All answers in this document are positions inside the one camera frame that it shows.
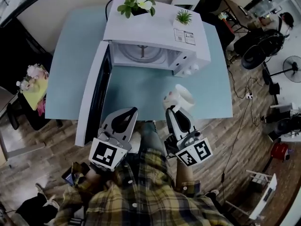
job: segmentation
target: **microwave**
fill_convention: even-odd
[[[86,82],[75,145],[84,146],[97,137],[105,94],[113,66],[137,66],[171,70],[174,76],[201,73],[210,63],[210,52],[203,22],[192,14],[188,26],[174,26],[179,7],[157,2],[156,14],[127,19],[117,11],[124,0],[114,0],[103,41],[100,42]]]

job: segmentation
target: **white plant pot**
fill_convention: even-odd
[[[179,30],[184,30],[184,31],[189,31],[189,24],[185,25],[180,23],[178,20],[176,20],[176,18],[174,19],[174,23],[173,23],[173,27]]]

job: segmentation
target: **electrical outlet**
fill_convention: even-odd
[[[246,99],[252,100],[253,99],[253,94],[247,93],[246,94]]]

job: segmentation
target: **light blue tabletop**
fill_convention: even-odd
[[[104,28],[103,7],[78,9],[67,18],[50,70],[46,118],[78,119],[88,73]],[[204,28],[211,53],[209,65],[188,78],[174,77],[166,70],[115,66],[102,118],[135,106],[138,120],[165,120],[163,98],[178,83],[195,99],[191,110],[195,119],[232,117],[230,83],[221,43],[214,26],[204,23]]]

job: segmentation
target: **potted plant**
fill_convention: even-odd
[[[188,10],[181,9],[178,11],[175,20],[174,27],[184,28],[192,22],[192,14]]]
[[[156,5],[154,0],[125,0],[123,5],[118,6],[117,11],[125,14],[127,18],[130,18],[131,14],[136,16],[143,13],[150,13],[151,16],[154,16],[153,5]]]

